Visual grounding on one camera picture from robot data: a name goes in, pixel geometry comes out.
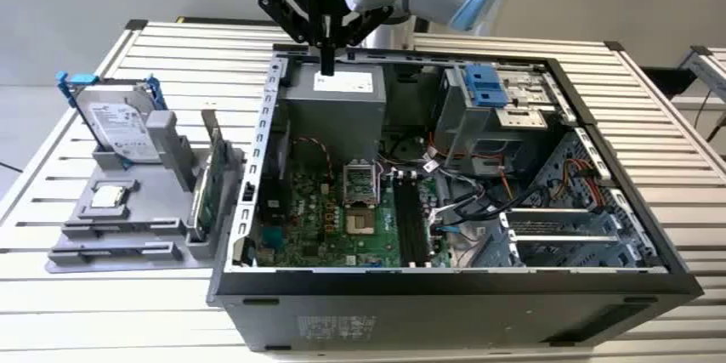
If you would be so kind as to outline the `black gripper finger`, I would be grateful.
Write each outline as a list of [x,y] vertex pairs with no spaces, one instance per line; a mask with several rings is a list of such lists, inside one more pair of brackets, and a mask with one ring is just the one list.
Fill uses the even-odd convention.
[[367,37],[374,29],[387,20],[392,14],[392,7],[384,6],[363,12],[346,25],[343,16],[330,16],[330,28],[327,36],[327,76],[335,74],[336,51],[347,46],[354,46]]
[[319,50],[320,74],[328,75],[328,38],[323,27],[323,18],[318,0],[303,0],[304,17],[287,0],[258,0],[258,4],[270,18],[279,24],[291,39],[308,43]]

